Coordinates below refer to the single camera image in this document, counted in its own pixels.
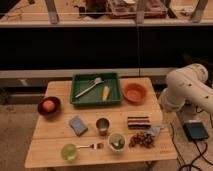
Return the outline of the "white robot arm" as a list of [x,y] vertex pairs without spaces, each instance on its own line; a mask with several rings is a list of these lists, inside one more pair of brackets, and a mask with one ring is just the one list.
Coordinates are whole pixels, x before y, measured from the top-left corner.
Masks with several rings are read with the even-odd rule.
[[179,111],[188,100],[213,114],[213,89],[205,84],[207,79],[207,69],[198,63],[169,72],[167,87],[159,97],[160,106],[166,112]]

